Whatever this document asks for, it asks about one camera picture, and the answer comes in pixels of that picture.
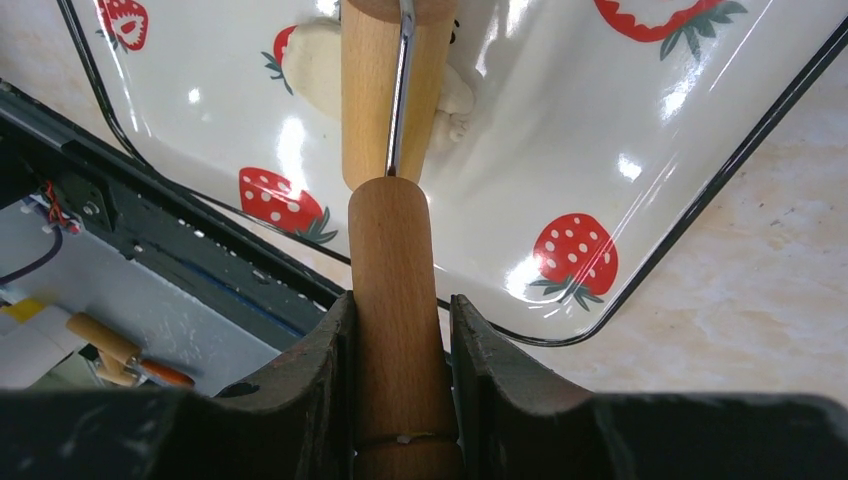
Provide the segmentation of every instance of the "dough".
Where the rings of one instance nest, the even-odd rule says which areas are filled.
[[[289,37],[282,65],[292,90],[336,121],[341,121],[342,109],[341,47],[338,23],[322,20],[298,25]],[[456,70],[445,65],[428,152],[444,152],[462,140],[473,109],[471,88]]]

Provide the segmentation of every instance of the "enamel tray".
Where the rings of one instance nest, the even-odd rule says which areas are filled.
[[[291,27],[337,21],[338,1],[60,5],[131,153],[348,255],[339,123],[284,75]],[[420,181],[439,297],[468,295],[526,343],[596,332],[838,52],[846,15],[845,0],[460,0],[448,63],[475,106]]]

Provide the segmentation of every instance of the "red wire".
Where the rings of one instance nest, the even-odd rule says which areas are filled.
[[[53,182],[47,180],[47,199],[50,200],[50,210],[47,212],[47,219],[50,222],[59,222],[62,227],[68,226],[68,220],[62,215],[62,207],[59,206],[59,200],[56,198],[56,193],[53,191]]]

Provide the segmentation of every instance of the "marble countertop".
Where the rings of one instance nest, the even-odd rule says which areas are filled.
[[[120,148],[54,0],[0,2],[0,78]],[[523,348],[592,390],[804,392],[848,405],[846,160],[848,51],[600,333]],[[234,219],[350,288],[345,265]]]

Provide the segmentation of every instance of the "electrical wire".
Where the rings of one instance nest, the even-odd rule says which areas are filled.
[[[50,221],[50,213],[48,213],[46,208],[39,204],[32,204],[30,205],[30,207],[40,213],[42,217],[47,219],[48,224],[53,223]],[[59,253],[59,250],[62,249],[62,230],[61,227],[56,224],[53,224],[52,230],[53,246],[50,247],[50,250],[48,250],[47,253],[45,253],[41,258],[30,263],[29,265],[19,268],[18,270],[15,270],[10,274],[3,275],[2,277],[0,277],[0,287],[12,283],[15,280],[18,280],[19,278],[25,275],[29,275],[30,273],[38,270],[39,268],[43,267],[47,262],[52,260],[53,257],[56,256],[56,254]]]
[[[50,210],[47,213],[47,221],[50,223],[59,222],[59,225],[62,228],[68,227],[68,220],[65,219],[65,216],[62,214],[62,207],[59,205],[59,199],[56,198],[56,192],[53,191],[53,182],[47,180],[46,182],[47,188],[44,191],[44,196],[47,197],[47,200],[50,202]]]

